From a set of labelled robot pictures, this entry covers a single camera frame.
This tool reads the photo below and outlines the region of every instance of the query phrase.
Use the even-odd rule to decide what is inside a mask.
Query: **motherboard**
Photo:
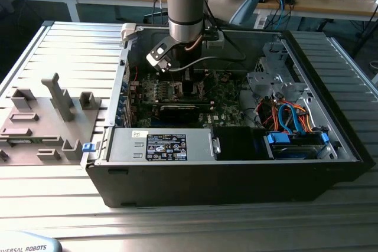
[[[203,71],[193,81],[148,73],[129,83],[130,125],[143,128],[244,126],[241,80],[227,71]]]

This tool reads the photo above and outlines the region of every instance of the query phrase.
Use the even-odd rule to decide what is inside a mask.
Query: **white cable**
[[[374,69],[374,70],[378,70],[377,64],[378,64],[378,61],[371,61],[371,62],[369,62],[370,68]]]

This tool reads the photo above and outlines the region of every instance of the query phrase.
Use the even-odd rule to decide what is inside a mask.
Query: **green circuit board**
[[[160,120],[159,108],[164,103],[196,108],[208,105],[209,111],[200,112],[198,119],[185,127],[245,126],[237,101],[239,88],[240,80],[233,80],[230,73],[212,72],[196,81],[193,92],[185,96],[181,82],[161,81],[149,74],[141,78],[136,88],[138,95],[134,97],[138,99],[132,103],[136,110],[134,127],[183,127],[180,123]]]

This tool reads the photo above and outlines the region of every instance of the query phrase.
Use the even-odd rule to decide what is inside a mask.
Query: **power supply label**
[[[147,135],[148,161],[187,161],[187,139],[185,134]]]

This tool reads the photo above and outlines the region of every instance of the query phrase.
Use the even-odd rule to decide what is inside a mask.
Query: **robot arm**
[[[202,39],[205,40],[204,29],[205,0],[167,0],[170,36],[164,38],[147,55],[149,63],[163,72],[171,65],[166,56],[172,51],[173,57],[181,65],[198,59],[201,56]],[[209,0],[215,16],[231,24],[240,25],[249,18],[258,0]]]

